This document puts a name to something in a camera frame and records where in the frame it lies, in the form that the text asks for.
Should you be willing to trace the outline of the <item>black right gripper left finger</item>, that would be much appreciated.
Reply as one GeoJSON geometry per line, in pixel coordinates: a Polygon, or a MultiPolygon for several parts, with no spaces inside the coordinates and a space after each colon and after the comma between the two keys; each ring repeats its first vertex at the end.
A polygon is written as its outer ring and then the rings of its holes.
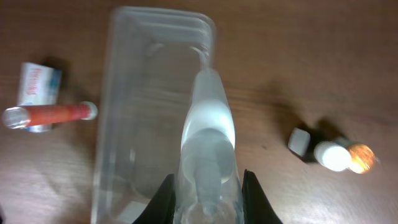
{"type": "Polygon", "coordinates": [[[173,174],[169,174],[144,211],[132,224],[172,224],[175,203],[175,177],[173,174]]]}

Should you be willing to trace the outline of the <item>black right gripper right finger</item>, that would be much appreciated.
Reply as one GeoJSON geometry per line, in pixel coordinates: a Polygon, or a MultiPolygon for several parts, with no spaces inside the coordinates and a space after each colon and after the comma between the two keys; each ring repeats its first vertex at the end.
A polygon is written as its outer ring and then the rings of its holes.
{"type": "Polygon", "coordinates": [[[242,193],[245,224],[282,224],[255,173],[247,169],[244,171],[242,193]]]}

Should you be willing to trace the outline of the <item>white squeeze bottle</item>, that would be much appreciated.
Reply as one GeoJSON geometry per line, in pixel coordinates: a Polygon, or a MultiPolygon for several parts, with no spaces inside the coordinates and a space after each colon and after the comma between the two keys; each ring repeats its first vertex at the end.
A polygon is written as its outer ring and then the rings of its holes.
{"type": "Polygon", "coordinates": [[[181,138],[175,223],[243,223],[235,128],[221,78],[199,51],[181,138]]]}

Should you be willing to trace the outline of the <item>dark bottle white cap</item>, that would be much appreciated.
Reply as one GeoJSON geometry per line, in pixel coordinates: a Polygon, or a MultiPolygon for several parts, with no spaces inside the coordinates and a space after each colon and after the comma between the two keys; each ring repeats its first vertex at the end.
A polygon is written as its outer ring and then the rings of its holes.
{"type": "Polygon", "coordinates": [[[351,154],[342,145],[326,138],[317,129],[299,126],[292,130],[288,149],[306,164],[320,164],[334,172],[346,170],[351,164],[351,154]]]}

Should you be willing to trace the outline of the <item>small jar gold lid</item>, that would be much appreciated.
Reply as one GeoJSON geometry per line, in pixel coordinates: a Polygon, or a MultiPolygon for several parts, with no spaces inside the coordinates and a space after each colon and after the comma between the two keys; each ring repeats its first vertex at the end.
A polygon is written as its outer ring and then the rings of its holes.
{"type": "Polygon", "coordinates": [[[336,138],[335,142],[349,152],[351,162],[348,169],[354,173],[365,174],[378,163],[375,153],[365,144],[344,137],[336,138]]]}

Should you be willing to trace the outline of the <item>clear plastic container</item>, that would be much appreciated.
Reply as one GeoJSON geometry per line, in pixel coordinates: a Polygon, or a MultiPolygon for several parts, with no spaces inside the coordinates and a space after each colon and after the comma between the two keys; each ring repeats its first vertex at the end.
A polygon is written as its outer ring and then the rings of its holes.
{"type": "Polygon", "coordinates": [[[213,62],[206,15],[120,7],[110,27],[99,106],[92,223],[132,223],[178,171],[197,73],[213,62]]]}

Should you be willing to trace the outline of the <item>orange tablet tube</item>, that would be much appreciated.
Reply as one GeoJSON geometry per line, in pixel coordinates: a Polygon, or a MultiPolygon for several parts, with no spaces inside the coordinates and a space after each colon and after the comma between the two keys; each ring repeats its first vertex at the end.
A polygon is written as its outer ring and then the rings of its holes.
{"type": "Polygon", "coordinates": [[[97,114],[96,105],[89,101],[69,105],[15,106],[3,112],[2,121],[9,129],[22,129],[75,120],[92,120],[97,114]]]}

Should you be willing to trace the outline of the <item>white Panadol box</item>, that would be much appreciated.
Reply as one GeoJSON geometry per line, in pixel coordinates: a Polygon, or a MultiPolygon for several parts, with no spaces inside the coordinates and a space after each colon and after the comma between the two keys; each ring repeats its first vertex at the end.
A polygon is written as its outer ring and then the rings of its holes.
{"type": "Polygon", "coordinates": [[[61,77],[61,70],[36,63],[23,63],[17,106],[54,105],[61,77]]]}

